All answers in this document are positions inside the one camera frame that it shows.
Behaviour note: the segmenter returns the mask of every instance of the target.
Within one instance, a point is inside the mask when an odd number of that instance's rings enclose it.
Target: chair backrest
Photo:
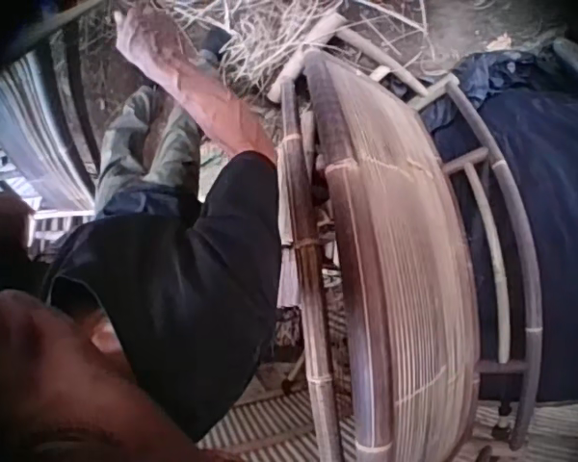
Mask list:
[[[305,74],[348,315],[359,460],[449,458],[470,434],[477,301],[448,179],[415,111],[330,55]]]

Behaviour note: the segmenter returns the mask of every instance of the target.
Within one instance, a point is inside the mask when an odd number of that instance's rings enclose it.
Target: black shirt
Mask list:
[[[107,312],[137,380],[195,441],[242,394],[272,339],[280,271],[275,167],[243,153],[200,208],[163,187],[118,193],[47,273]]]

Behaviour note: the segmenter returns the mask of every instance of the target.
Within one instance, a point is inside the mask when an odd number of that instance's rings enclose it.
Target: leg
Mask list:
[[[218,78],[216,57],[202,50],[197,67],[209,76]],[[161,137],[150,172],[144,180],[171,188],[181,188],[197,195],[199,190],[199,127],[181,107],[171,111]]]
[[[140,181],[145,174],[141,155],[152,118],[153,93],[150,87],[133,93],[103,137],[94,202],[97,214],[115,193]]]

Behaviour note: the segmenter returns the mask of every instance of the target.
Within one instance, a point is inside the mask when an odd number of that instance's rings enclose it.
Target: dark blue fabric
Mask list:
[[[236,156],[192,226],[168,212],[177,202],[162,188],[121,194],[68,237],[42,298],[86,287],[138,383],[197,441],[243,393],[274,333],[276,169],[256,153]]]
[[[516,66],[510,66],[511,62],[507,61],[501,67],[509,55],[493,55],[471,57],[459,67],[458,75],[461,86],[473,96],[510,165],[533,230],[544,327],[538,399],[578,399],[578,89],[574,90],[575,81],[563,84],[558,80],[560,76],[548,80],[535,57],[523,59]],[[521,72],[510,73],[510,68]],[[562,85],[551,86],[552,82]],[[437,107],[422,114],[444,162],[479,146],[467,123],[452,106],[451,101],[444,98]],[[512,357],[522,359],[524,305],[517,249],[492,173],[484,179],[508,273]],[[495,292],[484,227],[464,175],[456,174],[453,185],[474,262],[482,356],[495,359]],[[519,390],[518,377],[483,377],[480,398],[516,399]]]

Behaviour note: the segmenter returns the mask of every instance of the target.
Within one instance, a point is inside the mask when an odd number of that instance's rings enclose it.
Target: shirt sleeve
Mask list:
[[[266,305],[276,307],[278,179],[267,158],[244,152],[227,164],[206,197],[194,233],[243,290],[263,295]]]

